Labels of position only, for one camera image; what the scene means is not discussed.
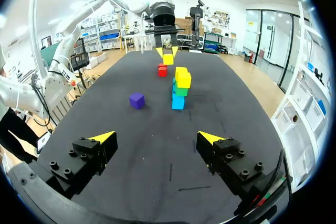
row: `black table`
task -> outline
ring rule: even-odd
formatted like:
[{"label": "black table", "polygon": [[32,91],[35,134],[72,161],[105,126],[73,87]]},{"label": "black table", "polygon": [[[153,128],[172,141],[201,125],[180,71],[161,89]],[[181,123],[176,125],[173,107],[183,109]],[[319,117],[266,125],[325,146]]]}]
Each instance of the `black table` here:
[{"label": "black table", "polygon": [[[216,55],[178,52],[166,78],[157,76],[160,62],[153,51],[120,59],[59,123],[38,163],[49,169],[79,137],[115,130],[119,149],[73,201],[129,220],[222,222],[240,199],[207,170],[195,150],[197,131],[236,138],[265,174],[276,166],[280,140],[254,95]],[[183,111],[171,109],[177,66],[192,75]],[[130,106],[134,92],[145,95],[140,110]]]}]

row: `yellow cube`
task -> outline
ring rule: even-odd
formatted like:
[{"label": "yellow cube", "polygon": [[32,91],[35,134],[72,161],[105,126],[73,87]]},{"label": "yellow cube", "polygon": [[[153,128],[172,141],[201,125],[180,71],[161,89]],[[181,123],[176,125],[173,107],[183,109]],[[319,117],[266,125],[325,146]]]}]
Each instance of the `yellow cube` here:
[{"label": "yellow cube", "polygon": [[163,64],[174,65],[174,57],[172,54],[163,55]]},{"label": "yellow cube", "polygon": [[179,75],[179,72],[185,72],[185,73],[188,73],[188,70],[187,68],[185,67],[176,67],[176,70],[175,70],[175,80],[178,81],[178,75]]},{"label": "yellow cube", "polygon": [[191,85],[191,74],[189,72],[179,72],[179,80],[176,80],[178,88],[189,89]]}]

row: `person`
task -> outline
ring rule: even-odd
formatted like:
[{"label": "person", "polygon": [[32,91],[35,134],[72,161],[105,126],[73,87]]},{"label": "person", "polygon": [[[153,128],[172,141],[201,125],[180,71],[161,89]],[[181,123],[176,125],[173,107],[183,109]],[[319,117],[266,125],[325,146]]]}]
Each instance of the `person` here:
[{"label": "person", "polygon": [[[4,71],[5,58],[0,44],[0,74],[6,77]],[[11,133],[22,139],[34,147],[37,147],[38,136],[35,132],[21,120],[12,108],[7,107],[0,100],[0,145],[11,152],[19,160],[25,161],[27,164],[37,157],[27,153],[19,140],[17,140]]]}]

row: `black pants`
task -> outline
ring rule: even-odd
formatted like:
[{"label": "black pants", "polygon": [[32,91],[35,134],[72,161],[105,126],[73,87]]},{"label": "black pants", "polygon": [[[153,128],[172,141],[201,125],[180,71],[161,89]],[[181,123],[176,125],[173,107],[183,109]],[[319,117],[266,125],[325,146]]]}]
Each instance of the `black pants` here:
[{"label": "black pants", "polygon": [[37,160],[37,157],[25,152],[20,142],[9,131],[32,146],[37,146],[38,136],[11,108],[8,109],[0,121],[0,144],[27,164],[31,163],[32,160]]}]

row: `red cube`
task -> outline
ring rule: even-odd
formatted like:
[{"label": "red cube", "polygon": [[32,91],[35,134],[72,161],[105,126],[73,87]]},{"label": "red cube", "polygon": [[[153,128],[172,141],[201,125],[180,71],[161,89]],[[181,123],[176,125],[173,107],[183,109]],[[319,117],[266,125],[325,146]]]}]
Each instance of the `red cube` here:
[{"label": "red cube", "polygon": [[167,77],[167,67],[166,68],[160,67],[157,70],[157,74],[159,75],[159,77]]},{"label": "red cube", "polygon": [[167,67],[167,65],[164,65],[163,63],[160,63],[158,66],[157,66],[157,69],[159,69],[159,68],[166,68]]}]

